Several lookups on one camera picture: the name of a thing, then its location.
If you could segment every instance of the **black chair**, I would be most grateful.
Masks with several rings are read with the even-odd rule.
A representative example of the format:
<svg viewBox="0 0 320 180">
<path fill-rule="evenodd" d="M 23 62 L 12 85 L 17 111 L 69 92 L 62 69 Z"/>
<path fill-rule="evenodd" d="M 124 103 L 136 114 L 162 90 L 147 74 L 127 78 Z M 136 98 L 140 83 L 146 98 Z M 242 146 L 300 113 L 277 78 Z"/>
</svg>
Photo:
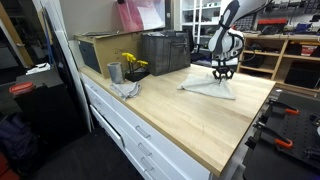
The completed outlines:
<svg viewBox="0 0 320 180">
<path fill-rule="evenodd" d="M 202 60 L 206 58 L 206 55 L 199 53 L 200 47 L 203 47 L 203 44 L 195 44 L 193 41 L 193 35 L 192 32 L 188 31 L 188 36 L 189 36 L 189 44 L 190 44 L 190 61 L 195 62 L 198 60 Z"/>
</svg>

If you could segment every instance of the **gray towel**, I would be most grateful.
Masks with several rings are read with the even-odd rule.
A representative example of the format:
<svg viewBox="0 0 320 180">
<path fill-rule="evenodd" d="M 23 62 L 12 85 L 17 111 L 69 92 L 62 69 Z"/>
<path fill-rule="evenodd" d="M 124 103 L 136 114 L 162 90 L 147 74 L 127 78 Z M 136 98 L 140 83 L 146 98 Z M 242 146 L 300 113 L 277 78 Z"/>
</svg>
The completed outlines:
<svg viewBox="0 0 320 180">
<path fill-rule="evenodd" d="M 141 85 L 138 82 L 127 83 L 127 84 L 114 84 L 110 85 L 111 89 L 114 90 L 124 101 L 127 98 L 136 97 L 140 90 Z"/>
<path fill-rule="evenodd" d="M 226 80 L 216 80 L 213 75 L 206 75 L 206 77 L 198 77 L 189 74 L 187 79 L 181 83 L 178 89 L 185 89 L 192 92 L 197 92 L 209 96 L 236 99 Z"/>
</svg>

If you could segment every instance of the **white drawer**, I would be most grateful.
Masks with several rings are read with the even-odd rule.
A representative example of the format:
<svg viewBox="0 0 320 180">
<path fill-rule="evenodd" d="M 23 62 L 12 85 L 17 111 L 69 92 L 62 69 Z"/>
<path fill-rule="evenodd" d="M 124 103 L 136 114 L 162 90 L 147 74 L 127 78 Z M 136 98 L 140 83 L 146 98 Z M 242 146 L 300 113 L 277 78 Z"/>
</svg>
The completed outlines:
<svg viewBox="0 0 320 180">
<path fill-rule="evenodd" d="M 145 179 L 168 180 L 165 173 L 138 149 L 138 145 L 126 133 L 123 134 L 124 152 Z"/>
<path fill-rule="evenodd" d="M 105 121 L 105 119 L 98 113 L 98 111 L 90 105 L 91 111 L 93 115 L 96 117 L 100 126 L 105 129 L 105 131 L 109 134 L 109 136 L 114 140 L 114 142 L 123 149 L 123 142 L 121 136 Z"/>
<path fill-rule="evenodd" d="M 168 163 L 175 167 L 176 170 L 186 179 L 209 179 L 209 170 L 199 164 L 187 153 L 160 134 L 157 130 L 152 128 L 143 119 L 125 107 L 117 99 L 112 98 L 112 100 L 119 124 L 123 124 L 123 122 L 120 121 L 124 120 L 130 124 L 136 132 L 132 133 L 132 137 L 134 136 L 133 134 L 138 134 L 140 138 L 148 142 L 153 149 L 159 152 L 168 161 Z M 171 176 L 172 174 L 167 175 L 169 178 L 175 179 L 175 177 Z"/>
<path fill-rule="evenodd" d="M 97 111 L 107 119 L 107 121 L 116 129 L 119 128 L 119 124 L 116 118 L 116 114 L 104 100 L 102 100 L 95 92 L 93 92 L 88 84 L 85 84 L 87 94 L 89 96 L 90 103 L 97 109 Z"/>
<path fill-rule="evenodd" d="M 175 167 L 174 164 L 170 163 L 161 152 L 155 149 L 150 143 L 148 143 L 144 138 L 139 136 L 138 132 L 132 127 L 128 122 L 118 116 L 118 122 L 120 128 L 123 132 L 130 134 L 130 137 L 137 144 L 138 149 L 147 157 L 147 159 L 156 162 L 159 168 L 169 177 L 174 177 L 175 180 L 188 179 L 184 177 L 183 172 L 179 172 L 179 167 Z"/>
<path fill-rule="evenodd" d="M 89 88 L 91 91 L 95 92 L 98 96 L 101 97 L 101 99 L 103 99 L 113 109 L 112 97 L 108 92 L 106 92 L 98 84 L 93 82 L 90 78 L 88 78 L 84 74 L 82 74 L 82 79 L 84 83 L 87 84 L 86 88 Z"/>
</svg>

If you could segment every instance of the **metal cup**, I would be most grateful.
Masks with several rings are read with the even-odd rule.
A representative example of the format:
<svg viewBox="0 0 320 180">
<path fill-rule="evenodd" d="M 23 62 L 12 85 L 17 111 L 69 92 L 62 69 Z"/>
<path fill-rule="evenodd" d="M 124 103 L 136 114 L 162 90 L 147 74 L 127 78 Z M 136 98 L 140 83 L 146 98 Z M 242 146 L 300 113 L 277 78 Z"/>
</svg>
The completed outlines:
<svg viewBox="0 0 320 180">
<path fill-rule="evenodd" d="M 115 83 L 115 84 L 124 83 L 124 75 L 122 71 L 121 62 L 109 63 L 107 64 L 107 66 L 108 66 L 112 83 Z"/>
</svg>

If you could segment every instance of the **black bag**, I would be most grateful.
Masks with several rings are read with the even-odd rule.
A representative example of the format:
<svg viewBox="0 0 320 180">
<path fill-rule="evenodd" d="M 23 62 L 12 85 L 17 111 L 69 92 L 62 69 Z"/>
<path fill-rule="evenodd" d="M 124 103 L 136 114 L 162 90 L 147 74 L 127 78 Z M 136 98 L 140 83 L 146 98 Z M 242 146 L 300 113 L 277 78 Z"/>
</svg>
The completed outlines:
<svg viewBox="0 0 320 180">
<path fill-rule="evenodd" d="M 163 31 L 142 35 L 142 57 L 148 62 L 148 70 L 162 75 L 190 66 L 188 32 Z"/>
<path fill-rule="evenodd" d="M 5 116 L 0 122 L 0 148 L 9 165 L 21 176 L 28 176 L 43 163 L 39 138 L 22 121 L 22 113 Z"/>
</svg>

